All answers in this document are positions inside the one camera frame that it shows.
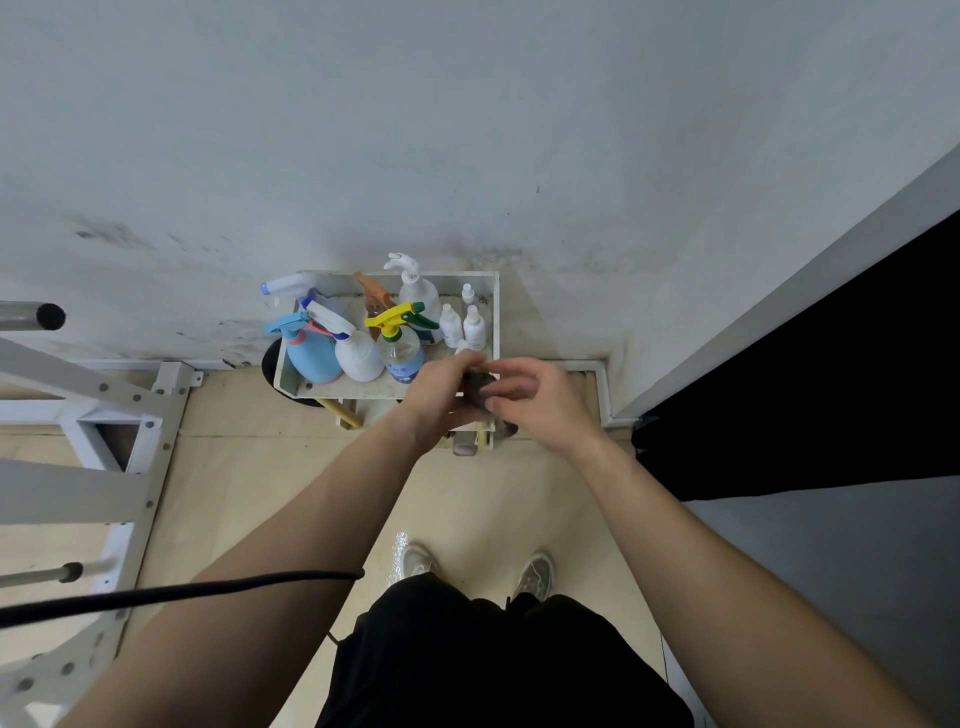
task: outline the metal pipe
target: metal pipe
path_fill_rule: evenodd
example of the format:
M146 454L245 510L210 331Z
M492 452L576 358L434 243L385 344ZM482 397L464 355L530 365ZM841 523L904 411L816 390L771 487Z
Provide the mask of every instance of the metal pipe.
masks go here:
M56 331L65 321L55 303L0 301L0 331Z
M40 584L44 581L62 581L70 575L66 566L56 569L40 569L36 571L21 571L0 575L0 589L6 587L22 587L24 584Z
M20 571L19 573L0 574L0 589L4 589L5 587L21 587L24 584L42 584L45 581L59 581L61 584L69 584L81 576L93 576L94 574L110 571L114 566L115 562L113 559L91 561L89 564L70 561L56 569L38 569L34 571Z

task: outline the hand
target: hand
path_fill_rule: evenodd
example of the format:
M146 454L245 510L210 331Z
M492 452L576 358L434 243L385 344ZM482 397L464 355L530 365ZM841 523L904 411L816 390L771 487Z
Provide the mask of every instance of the hand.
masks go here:
M420 369L399 409L414 418L423 452L432 449L451 429L489 417L457 397L464 373L486 358L480 352L460 352L447 359L428 361Z
M487 409L525 428L545 448L570 456L592 435L603 434L563 369L531 358L498 359L485 369L501 375L481 390L492 395Z

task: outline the label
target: label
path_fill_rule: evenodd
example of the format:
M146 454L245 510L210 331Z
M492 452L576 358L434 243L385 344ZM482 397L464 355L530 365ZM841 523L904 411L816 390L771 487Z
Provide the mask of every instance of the label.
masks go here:
M423 344L436 344L440 341L441 334L438 328L417 328L411 326L414 330L414 333L420 339L420 342Z
M409 384L417 378L417 372L425 363L426 354L423 353L423 348L420 348L417 350L417 355L410 361L405 361L402 364L388 364L387 371L400 384Z

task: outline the blue spray bottle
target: blue spray bottle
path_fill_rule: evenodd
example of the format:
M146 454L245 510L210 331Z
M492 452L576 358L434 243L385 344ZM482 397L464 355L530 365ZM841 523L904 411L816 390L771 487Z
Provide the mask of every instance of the blue spray bottle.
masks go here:
M344 372L337 361L333 337L321 332L306 311L277 319L267 324L263 332L283 334L290 363L307 381L328 384Z

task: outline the gray sneaker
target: gray sneaker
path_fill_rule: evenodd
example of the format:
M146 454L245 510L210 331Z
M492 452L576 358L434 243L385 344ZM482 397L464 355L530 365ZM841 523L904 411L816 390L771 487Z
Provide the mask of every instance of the gray sneaker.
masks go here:
M523 565L523 571L520 572L520 580L514 590L514 599L520 594L526 592L532 594L540 601L544 601L553 594L553 582L556 569L553 566L553 559L545 551L537 551L533 556L527 559Z
M433 555L420 544L407 544L400 556L400 563L403 567L401 579L428 572L440 576L440 567L437 566Z

